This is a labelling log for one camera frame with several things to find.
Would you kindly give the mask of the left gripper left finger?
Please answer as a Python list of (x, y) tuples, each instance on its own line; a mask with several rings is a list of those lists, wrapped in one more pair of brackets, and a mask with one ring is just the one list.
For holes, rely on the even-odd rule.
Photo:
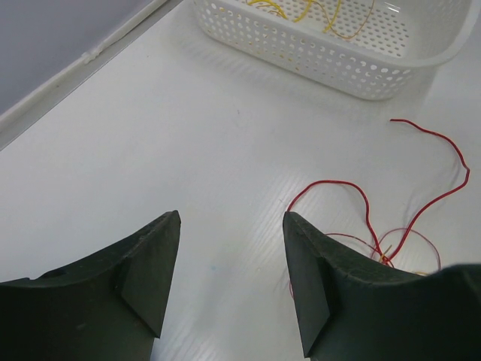
[(3, 360), (149, 360), (160, 337), (181, 219), (134, 234), (39, 278), (1, 285)]

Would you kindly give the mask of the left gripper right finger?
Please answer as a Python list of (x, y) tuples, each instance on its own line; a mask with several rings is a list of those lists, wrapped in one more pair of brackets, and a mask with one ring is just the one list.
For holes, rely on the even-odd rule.
[(283, 234), (303, 354), (311, 360), (478, 360), (480, 266), (389, 268), (287, 212)]

